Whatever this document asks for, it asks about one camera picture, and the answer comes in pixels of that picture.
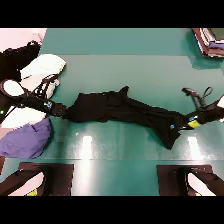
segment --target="green table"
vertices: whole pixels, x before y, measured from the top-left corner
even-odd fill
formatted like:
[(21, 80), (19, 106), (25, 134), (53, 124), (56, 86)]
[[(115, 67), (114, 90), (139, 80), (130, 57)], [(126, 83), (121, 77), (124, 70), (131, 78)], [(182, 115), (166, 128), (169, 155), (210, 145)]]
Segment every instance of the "green table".
[[(169, 44), (164, 37), (172, 37)], [(188, 29), (48, 29), (40, 53), (67, 62), (54, 101), (70, 106), (80, 92), (128, 85), (129, 97), (186, 114), (194, 105), (183, 87), (202, 94), (212, 86), (207, 103), (223, 94), (222, 60), (201, 57), (196, 44)], [(33, 160), (6, 159), (0, 181), (20, 161), (74, 163), (72, 195), (158, 195), (157, 164), (211, 164), (224, 178), (219, 122), (183, 132), (170, 151), (151, 129), (136, 124), (51, 121), (44, 153)]]

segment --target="teal tabletop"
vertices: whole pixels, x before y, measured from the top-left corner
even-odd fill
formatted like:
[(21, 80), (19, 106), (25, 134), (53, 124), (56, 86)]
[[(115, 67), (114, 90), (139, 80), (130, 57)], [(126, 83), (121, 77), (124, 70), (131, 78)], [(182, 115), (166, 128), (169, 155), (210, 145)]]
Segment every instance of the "teal tabletop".
[[(40, 54), (66, 61), (52, 100), (72, 105), (78, 94), (119, 91), (182, 114), (195, 108), (181, 89), (212, 103), (223, 95), (223, 61), (200, 55), (190, 29), (48, 29)], [(72, 195), (159, 195), (156, 165), (211, 164), (224, 178), (224, 125), (182, 131), (167, 150), (150, 128), (137, 124), (72, 123), (51, 117), (52, 135), (36, 159), (6, 159), (0, 181), (21, 161), (73, 163)]]

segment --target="stack of folded cloth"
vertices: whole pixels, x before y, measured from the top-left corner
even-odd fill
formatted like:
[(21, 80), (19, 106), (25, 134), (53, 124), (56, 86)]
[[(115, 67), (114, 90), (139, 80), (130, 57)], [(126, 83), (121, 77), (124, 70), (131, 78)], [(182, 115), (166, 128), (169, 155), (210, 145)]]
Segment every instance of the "stack of folded cloth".
[(192, 28), (203, 56), (224, 57), (224, 28)]

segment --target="pile of clothes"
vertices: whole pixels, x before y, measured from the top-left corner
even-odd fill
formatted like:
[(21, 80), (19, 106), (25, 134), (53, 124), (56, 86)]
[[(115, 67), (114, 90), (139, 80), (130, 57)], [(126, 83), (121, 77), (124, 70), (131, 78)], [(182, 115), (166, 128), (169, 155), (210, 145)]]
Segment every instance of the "pile of clothes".
[(192, 28), (203, 56), (224, 57), (224, 28)]
[[(30, 49), (29, 51), (22, 50), (3, 52), (0, 60), (4, 60), (5, 63), (0, 64), (0, 70), (2, 68), (5, 75), (0, 76), (0, 82), (4, 79), (14, 79), (20, 82), (22, 87), (33, 91), (40, 85), (42, 79), (48, 75), (59, 74), (66, 64), (63, 59), (56, 55), (42, 54), (37, 57), (37, 52), (36, 58), (33, 58), (36, 51), (34, 54), (34, 51), (31, 52)], [(16, 55), (20, 58), (21, 63), (16, 61)], [(57, 79), (50, 83), (46, 93), (48, 99), (59, 84)], [(12, 111), (1, 124), (0, 156), (14, 158), (39, 156), (43, 152), (51, 133), (49, 118), (45, 117), (46, 113), (28, 107), (16, 108)]]

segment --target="yellow label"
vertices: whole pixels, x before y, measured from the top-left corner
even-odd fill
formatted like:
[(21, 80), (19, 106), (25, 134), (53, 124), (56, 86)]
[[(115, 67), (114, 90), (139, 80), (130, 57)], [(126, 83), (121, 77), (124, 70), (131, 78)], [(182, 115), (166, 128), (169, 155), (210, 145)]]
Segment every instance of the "yellow label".
[(28, 193), (26, 196), (37, 196), (37, 189), (31, 191), (31, 192)]
[(201, 124), (198, 123), (196, 120), (189, 122), (188, 125), (192, 128), (197, 128), (197, 127), (201, 126)]

